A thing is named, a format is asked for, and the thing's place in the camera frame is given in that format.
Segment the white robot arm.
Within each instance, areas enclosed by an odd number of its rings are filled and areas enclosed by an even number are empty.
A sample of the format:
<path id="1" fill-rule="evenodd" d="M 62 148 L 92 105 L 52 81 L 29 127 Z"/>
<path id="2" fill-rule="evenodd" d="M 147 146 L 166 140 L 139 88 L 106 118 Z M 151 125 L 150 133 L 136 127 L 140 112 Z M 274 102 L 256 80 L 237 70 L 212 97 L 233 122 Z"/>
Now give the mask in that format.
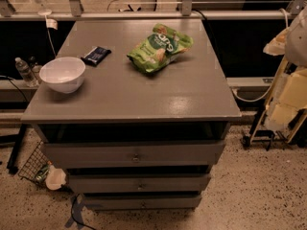
<path id="1" fill-rule="evenodd" d="M 307 8 L 291 24 L 274 37 L 263 49 L 271 56 L 284 55 L 286 60 L 299 67 L 307 67 Z"/>

